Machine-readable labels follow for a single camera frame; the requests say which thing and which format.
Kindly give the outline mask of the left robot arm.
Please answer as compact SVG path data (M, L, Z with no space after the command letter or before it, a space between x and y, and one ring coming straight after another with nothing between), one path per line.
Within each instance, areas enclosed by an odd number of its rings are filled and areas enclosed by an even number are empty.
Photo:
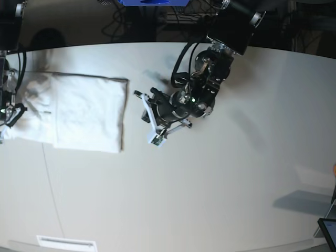
M245 1L220 1L209 27L189 41L181 51L171 74L176 91L163 93L151 88L142 120L168 128L190 117L212 112L220 86L230 74L235 55L242 56L265 12Z

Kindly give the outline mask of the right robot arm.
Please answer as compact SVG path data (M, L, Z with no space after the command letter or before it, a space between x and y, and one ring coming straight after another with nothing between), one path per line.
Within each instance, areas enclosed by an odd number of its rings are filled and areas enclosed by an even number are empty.
M27 1L1 1L1 126L12 127L27 108L16 101L27 66L26 51L19 44ZM23 54L18 57L19 67L10 67L7 56Z

